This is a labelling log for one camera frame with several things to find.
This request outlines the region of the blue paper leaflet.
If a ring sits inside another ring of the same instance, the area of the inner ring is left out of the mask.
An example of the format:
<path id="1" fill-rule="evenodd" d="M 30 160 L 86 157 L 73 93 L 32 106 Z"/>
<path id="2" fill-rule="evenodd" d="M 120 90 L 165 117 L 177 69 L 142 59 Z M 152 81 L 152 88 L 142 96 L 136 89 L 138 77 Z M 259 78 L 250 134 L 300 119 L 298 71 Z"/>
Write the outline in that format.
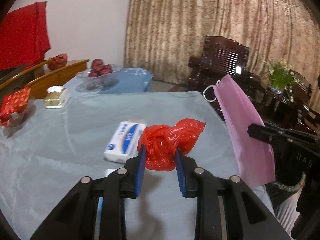
<path id="1" fill-rule="evenodd" d="M 103 197 L 99 197 L 98 206 L 97 206 L 97 221 L 101 221 L 101 213 L 103 208 Z"/>

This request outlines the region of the pink face mask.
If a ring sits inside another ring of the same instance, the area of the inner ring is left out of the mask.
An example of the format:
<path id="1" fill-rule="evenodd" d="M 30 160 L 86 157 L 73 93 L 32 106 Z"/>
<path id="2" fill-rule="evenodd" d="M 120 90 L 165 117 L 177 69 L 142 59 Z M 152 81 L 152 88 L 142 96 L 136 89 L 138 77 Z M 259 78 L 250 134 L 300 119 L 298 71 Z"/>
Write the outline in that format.
<path id="1" fill-rule="evenodd" d="M 272 146 L 247 133 L 251 124 L 264 126 L 253 103 L 228 74 L 206 89 L 210 88 L 220 105 L 242 180 L 251 188 L 275 181 Z"/>

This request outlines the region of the white blue tissue pack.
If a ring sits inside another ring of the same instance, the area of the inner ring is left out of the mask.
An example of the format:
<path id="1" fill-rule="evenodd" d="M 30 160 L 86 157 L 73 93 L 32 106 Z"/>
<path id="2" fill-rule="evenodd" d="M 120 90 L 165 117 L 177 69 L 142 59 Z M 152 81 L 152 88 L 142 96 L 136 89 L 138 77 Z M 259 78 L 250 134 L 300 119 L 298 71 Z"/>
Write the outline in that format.
<path id="1" fill-rule="evenodd" d="M 137 147 L 146 124 L 138 122 L 121 122 L 104 150 L 106 161 L 124 164 L 127 159 L 138 155 Z"/>

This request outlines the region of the red plastic bag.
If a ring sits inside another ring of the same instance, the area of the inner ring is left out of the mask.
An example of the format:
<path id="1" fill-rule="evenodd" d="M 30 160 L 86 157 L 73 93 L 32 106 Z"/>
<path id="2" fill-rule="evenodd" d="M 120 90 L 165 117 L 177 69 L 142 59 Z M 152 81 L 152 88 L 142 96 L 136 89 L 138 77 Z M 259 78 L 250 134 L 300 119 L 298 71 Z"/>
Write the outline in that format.
<path id="1" fill-rule="evenodd" d="M 146 127 L 138 141 L 137 150 L 146 150 L 146 168 L 152 171 L 175 169 L 176 150 L 188 154 L 204 131 L 205 122 L 182 119 L 174 126 L 153 125 Z"/>

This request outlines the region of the dark wooden side table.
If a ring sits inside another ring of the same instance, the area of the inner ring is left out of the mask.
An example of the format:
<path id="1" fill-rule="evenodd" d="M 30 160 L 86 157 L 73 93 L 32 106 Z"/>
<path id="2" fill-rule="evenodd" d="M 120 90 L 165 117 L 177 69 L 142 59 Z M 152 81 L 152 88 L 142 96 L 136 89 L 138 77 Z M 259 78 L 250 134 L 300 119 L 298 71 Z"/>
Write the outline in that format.
<path id="1" fill-rule="evenodd" d="M 319 113 L 299 97 L 290 101 L 285 95 L 262 89 L 256 90 L 252 102 L 264 122 L 319 135 Z"/>

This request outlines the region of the potted green flowering plant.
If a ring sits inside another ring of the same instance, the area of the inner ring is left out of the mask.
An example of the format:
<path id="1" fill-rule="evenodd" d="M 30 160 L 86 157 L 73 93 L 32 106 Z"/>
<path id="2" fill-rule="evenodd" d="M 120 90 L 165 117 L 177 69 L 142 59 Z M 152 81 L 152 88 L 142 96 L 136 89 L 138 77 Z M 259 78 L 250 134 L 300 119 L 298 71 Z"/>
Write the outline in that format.
<path id="1" fill-rule="evenodd" d="M 268 73 L 268 89 L 276 95 L 282 95 L 294 102 L 293 87 L 299 84 L 295 72 L 285 60 L 265 61 Z"/>

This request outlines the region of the light grey-blue table cloth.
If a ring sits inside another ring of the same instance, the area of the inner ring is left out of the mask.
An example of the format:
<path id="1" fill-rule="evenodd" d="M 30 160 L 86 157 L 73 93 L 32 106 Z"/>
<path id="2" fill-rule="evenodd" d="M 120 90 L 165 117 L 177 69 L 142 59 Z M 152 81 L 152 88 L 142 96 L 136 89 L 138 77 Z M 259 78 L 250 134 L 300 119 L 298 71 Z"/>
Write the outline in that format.
<path id="1" fill-rule="evenodd" d="M 16 132 L 1 135 L 1 210 L 21 239 L 29 239 L 84 176 L 109 169 L 104 150 L 122 121 L 206 123 L 190 156 L 213 175 L 239 174 L 227 128 L 198 92 L 101 94 L 71 98 L 62 109 L 35 111 Z M 125 202 L 128 239 L 193 239 L 196 200 L 182 197 L 177 174 L 146 170 L 137 199 Z"/>

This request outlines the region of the gold tissue box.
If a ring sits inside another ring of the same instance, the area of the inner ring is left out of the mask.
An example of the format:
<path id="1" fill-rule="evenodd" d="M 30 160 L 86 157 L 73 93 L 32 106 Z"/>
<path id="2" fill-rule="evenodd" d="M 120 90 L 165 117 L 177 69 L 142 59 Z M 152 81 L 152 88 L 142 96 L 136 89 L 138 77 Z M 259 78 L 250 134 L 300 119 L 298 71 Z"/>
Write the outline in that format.
<path id="1" fill-rule="evenodd" d="M 70 98 L 67 88 L 62 86 L 52 86 L 47 89 L 47 95 L 44 98 L 44 107 L 46 109 L 59 109 L 65 107 Z"/>

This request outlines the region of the red gold candy packet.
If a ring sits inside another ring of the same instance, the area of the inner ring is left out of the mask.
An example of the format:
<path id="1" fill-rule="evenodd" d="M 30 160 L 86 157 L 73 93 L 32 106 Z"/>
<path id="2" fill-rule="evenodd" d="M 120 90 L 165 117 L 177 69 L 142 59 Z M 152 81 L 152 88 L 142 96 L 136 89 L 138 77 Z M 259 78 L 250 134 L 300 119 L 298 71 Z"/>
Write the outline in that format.
<path id="1" fill-rule="evenodd" d="M 8 127 L 27 109 L 30 88 L 23 88 L 13 94 L 6 95 L 1 105 L 1 125 Z"/>

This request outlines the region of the glass fruit bowl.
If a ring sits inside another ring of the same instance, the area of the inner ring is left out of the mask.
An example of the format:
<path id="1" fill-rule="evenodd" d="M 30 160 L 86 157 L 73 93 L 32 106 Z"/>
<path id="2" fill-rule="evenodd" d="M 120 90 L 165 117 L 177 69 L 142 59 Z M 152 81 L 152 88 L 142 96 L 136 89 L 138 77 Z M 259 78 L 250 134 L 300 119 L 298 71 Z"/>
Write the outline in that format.
<path id="1" fill-rule="evenodd" d="M 107 74 L 101 74 L 99 76 L 90 76 L 89 69 L 83 72 L 78 72 L 76 77 L 81 80 L 87 89 L 95 89 L 98 87 L 105 87 L 113 80 L 115 80 L 118 75 L 122 72 L 123 67 L 111 65 L 111 72 Z"/>

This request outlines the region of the wooden sideboard cabinet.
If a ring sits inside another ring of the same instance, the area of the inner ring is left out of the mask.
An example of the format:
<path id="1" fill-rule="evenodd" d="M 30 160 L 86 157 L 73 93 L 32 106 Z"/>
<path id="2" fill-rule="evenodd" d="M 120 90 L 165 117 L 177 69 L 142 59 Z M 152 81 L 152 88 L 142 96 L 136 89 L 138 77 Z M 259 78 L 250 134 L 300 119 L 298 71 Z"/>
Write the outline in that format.
<path id="1" fill-rule="evenodd" d="M 19 67 L 21 72 L 16 70 L 1 78 L 1 100 L 6 95 L 12 94 L 24 87 L 31 89 L 31 96 L 35 99 L 43 99 L 47 89 L 51 86 L 63 86 L 74 78 L 78 72 L 87 69 L 88 60 L 71 60 L 56 70 L 46 70 L 48 60 L 25 70 L 24 66 Z"/>

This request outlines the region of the blue plastic table cover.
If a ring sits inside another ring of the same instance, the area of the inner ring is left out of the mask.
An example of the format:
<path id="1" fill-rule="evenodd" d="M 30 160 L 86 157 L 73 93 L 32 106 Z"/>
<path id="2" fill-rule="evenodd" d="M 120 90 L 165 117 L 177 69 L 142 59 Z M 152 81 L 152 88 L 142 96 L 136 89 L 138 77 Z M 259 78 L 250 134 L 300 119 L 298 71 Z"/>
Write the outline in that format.
<path id="1" fill-rule="evenodd" d="M 71 97 L 88 94 L 123 94 L 123 93 L 147 93 L 152 92 L 153 74 L 143 68 L 124 68 L 114 81 L 105 87 L 87 89 L 84 83 L 74 77 L 69 80 L 66 87 Z"/>

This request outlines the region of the red apples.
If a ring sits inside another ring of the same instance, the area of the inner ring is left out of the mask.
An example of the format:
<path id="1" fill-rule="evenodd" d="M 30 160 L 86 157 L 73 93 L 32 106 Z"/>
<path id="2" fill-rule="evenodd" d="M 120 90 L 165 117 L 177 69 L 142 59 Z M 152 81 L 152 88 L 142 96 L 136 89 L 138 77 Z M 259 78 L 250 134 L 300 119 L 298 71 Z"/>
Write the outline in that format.
<path id="1" fill-rule="evenodd" d="M 102 59 L 92 61 L 89 77 L 99 77 L 110 73 L 112 73 L 110 64 L 105 65 Z"/>

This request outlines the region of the beige patterned curtain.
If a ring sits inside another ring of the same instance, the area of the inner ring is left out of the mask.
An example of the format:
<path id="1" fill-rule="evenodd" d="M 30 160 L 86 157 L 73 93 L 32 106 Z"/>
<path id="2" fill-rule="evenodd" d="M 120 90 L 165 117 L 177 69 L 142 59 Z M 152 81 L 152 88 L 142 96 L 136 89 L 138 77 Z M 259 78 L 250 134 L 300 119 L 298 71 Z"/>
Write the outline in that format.
<path id="1" fill-rule="evenodd" d="M 303 0 L 130 0 L 124 63 L 186 83 L 207 35 L 248 46 L 247 68 L 263 79 L 267 60 L 284 59 L 310 82 L 319 110 L 319 22 Z"/>

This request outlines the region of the red cloth drape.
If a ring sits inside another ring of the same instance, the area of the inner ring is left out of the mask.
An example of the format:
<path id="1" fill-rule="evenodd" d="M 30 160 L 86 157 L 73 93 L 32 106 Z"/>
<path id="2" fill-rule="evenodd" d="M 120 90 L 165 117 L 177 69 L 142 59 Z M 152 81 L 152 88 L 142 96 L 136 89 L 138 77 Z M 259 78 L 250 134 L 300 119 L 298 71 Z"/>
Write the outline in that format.
<path id="1" fill-rule="evenodd" d="M 1 23 L 1 70 L 42 61 L 50 49 L 46 2 L 8 13 Z"/>

